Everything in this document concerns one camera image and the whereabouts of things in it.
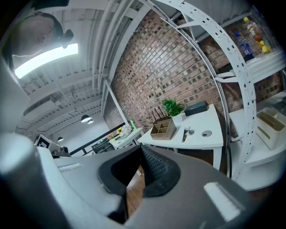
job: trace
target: wooden desk organizer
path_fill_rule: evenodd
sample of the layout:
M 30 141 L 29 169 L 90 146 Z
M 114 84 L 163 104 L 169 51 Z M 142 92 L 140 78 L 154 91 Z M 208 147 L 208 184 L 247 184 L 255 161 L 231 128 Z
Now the wooden desk organizer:
M 150 135 L 153 140 L 171 140 L 176 129 L 173 119 L 163 120 L 154 124 Z

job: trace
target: brick wall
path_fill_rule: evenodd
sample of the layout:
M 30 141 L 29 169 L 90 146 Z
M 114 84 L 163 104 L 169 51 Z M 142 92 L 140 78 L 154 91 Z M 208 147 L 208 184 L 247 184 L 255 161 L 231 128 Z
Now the brick wall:
M 177 24 L 185 21 L 178 18 Z M 242 32 L 255 54 L 261 53 L 243 21 L 225 28 L 231 37 Z M 199 43 L 215 70 L 228 64 L 225 54 L 212 37 Z M 111 88 L 127 119 L 147 131 L 158 115 L 164 99 L 175 99 L 185 106 L 200 101 L 214 104 L 223 111 L 218 90 L 206 65 L 192 46 L 170 25 L 150 11 L 131 37 L 118 64 Z M 257 100 L 282 90 L 281 76 L 276 73 L 255 85 Z M 242 99 L 237 83 L 224 84 L 229 112 L 241 109 Z M 105 106 L 104 118 L 112 128 L 122 119 L 111 97 Z

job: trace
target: fluorescent light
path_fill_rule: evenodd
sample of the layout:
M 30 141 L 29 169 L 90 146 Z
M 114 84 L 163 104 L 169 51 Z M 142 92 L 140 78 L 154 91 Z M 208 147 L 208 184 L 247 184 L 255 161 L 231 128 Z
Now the fluorescent light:
M 24 75 L 28 74 L 32 70 L 48 62 L 77 53 L 78 53 L 77 44 L 70 44 L 66 48 L 59 47 L 49 50 L 23 63 L 20 67 L 18 67 L 15 70 L 15 74 L 19 79 L 21 79 Z

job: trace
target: perforated metal upright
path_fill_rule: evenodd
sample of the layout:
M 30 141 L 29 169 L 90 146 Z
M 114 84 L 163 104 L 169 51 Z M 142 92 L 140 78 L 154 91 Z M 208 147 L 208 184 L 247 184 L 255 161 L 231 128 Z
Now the perforated metal upright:
M 176 8 L 177 10 L 181 11 L 184 17 L 188 16 L 189 18 L 193 20 L 193 21 L 187 22 L 180 26 L 177 26 L 167 16 L 167 14 L 165 14 L 151 0 L 140 0 L 140 1 L 144 3 L 145 5 L 149 6 L 156 13 L 158 13 L 161 16 L 162 20 L 167 22 L 174 29 L 176 29 L 184 38 L 186 38 L 188 42 L 194 47 L 194 49 L 199 53 L 200 57 L 203 59 L 206 66 L 208 67 L 216 83 L 216 86 L 219 90 L 219 95 L 221 97 L 221 101 L 223 104 L 223 112 L 224 112 L 226 129 L 227 129 L 227 134 L 226 134 L 227 149 L 229 147 L 229 139 L 230 139 L 230 131 L 229 131 L 230 119 L 229 119 L 229 114 L 227 110 L 226 99 L 225 99 L 221 84 L 224 82 L 238 82 L 240 86 L 241 94 L 242 94 L 243 105 L 244 105 L 244 115 L 245 115 L 244 125 L 245 126 L 244 126 L 244 135 L 239 136 L 237 138 L 237 139 L 243 138 L 243 143 L 241 147 L 238 165 L 236 166 L 235 171 L 232 172 L 232 177 L 231 177 L 233 180 L 236 180 L 238 176 L 240 175 L 242 169 L 244 168 L 245 162 L 248 160 L 250 156 L 253 136 L 255 135 L 255 129 L 256 129 L 255 128 L 256 96 L 255 96 L 255 91 L 254 91 L 254 82 L 252 82 L 251 73 L 239 49 L 237 48 L 233 40 L 228 36 L 228 34 L 223 30 L 223 28 L 216 21 L 214 21 L 211 17 L 209 17 L 207 14 L 205 14 L 200 9 L 194 7 L 193 5 L 185 1 L 158 0 L 159 2 L 162 2 L 164 4 L 167 4 L 169 6 Z M 221 49 L 227 56 L 228 60 L 230 61 L 230 64 L 232 65 L 236 76 L 232 78 L 228 78 L 227 80 L 224 80 L 217 76 L 208 58 L 203 53 L 203 51 L 201 50 L 199 45 L 196 43 L 196 41 L 194 41 L 185 31 L 182 30 L 182 28 L 184 27 L 192 27 L 194 25 L 200 25 L 218 43 L 218 45 L 221 47 Z

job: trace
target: green plant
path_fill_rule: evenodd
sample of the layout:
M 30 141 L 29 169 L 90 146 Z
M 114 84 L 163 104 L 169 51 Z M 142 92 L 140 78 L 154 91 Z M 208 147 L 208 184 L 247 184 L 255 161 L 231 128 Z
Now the green plant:
M 176 104 L 176 100 L 165 99 L 162 103 L 164 110 L 168 113 L 170 117 L 176 116 L 184 110 L 184 105 L 179 103 Z

